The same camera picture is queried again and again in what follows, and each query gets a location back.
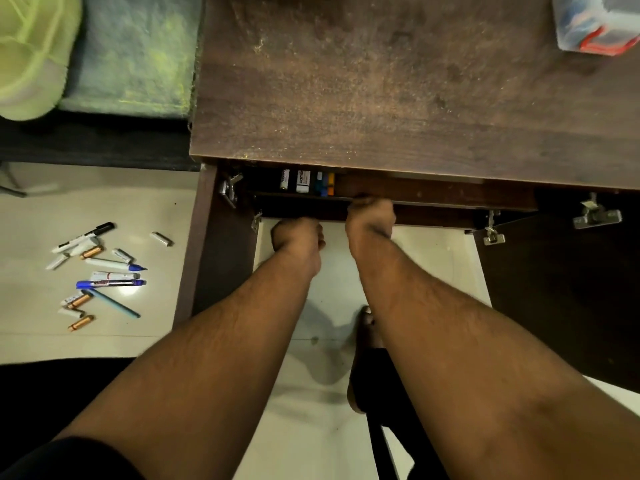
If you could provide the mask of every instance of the forearm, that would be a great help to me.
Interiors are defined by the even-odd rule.
[[[382,338],[450,474],[597,474],[597,455],[582,466],[576,457],[610,460],[620,452],[607,450],[612,435],[639,444],[633,414],[515,322],[428,275],[378,233],[354,248]]]
[[[102,440],[148,480],[230,479],[260,420],[312,273],[286,250],[137,359],[62,433]]]

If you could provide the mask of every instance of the black sleeve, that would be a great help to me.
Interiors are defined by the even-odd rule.
[[[47,443],[0,474],[0,480],[36,479],[144,480],[116,450],[87,438]]]

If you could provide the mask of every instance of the tile floor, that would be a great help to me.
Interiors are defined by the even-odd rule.
[[[11,164],[27,199],[0,195],[0,363],[75,356],[134,356],[169,332],[195,199],[197,174],[136,169]],[[3,175],[0,184],[7,185]],[[106,221],[108,249],[123,248],[149,268],[148,285],[106,294],[139,312],[128,319],[96,299],[83,308],[98,318],[69,333],[58,315],[74,283],[97,268],[77,258],[44,271],[60,242]],[[260,226],[256,266],[271,254],[269,231]],[[346,402],[353,347],[349,337],[365,303],[344,225],[323,223],[323,269],[307,303],[273,393],[236,479],[377,478],[365,418]],[[175,245],[151,240],[164,233]],[[398,226],[394,240],[420,266],[489,303],[471,236],[459,230]],[[640,395],[599,381],[608,394],[640,414]],[[389,432],[401,479],[412,461]]]

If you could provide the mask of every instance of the foot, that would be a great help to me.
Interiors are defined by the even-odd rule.
[[[368,306],[364,306],[358,316],[358,322],[356,324],[356,354],[353,358],[353,365],[351,371],[353,372],[358,359],[366,349],[383,349],[385,348],[382,337],[376,327],[376,319],[371,313],[371,309]],[[351,409],[358,414],[364,414],[356,403],[355,393],[353,392],[353,386],[349,380],[349,386],[347,387],[347,400]]]

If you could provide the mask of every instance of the hand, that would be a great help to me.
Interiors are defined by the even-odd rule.
[[[287,252],[299,259],[301,266],[309,266],[313,276],[320,272],[320,250],[326,242],[318,220],[309,217],[284,219],[271,229],[271,243],[274,251]]]
[[[366,231],[391,237],[395,223],[394,204],[389,199],[376,197],[354,199],[349,206],[346,224],[351,254],[355,256],[358,242]]]

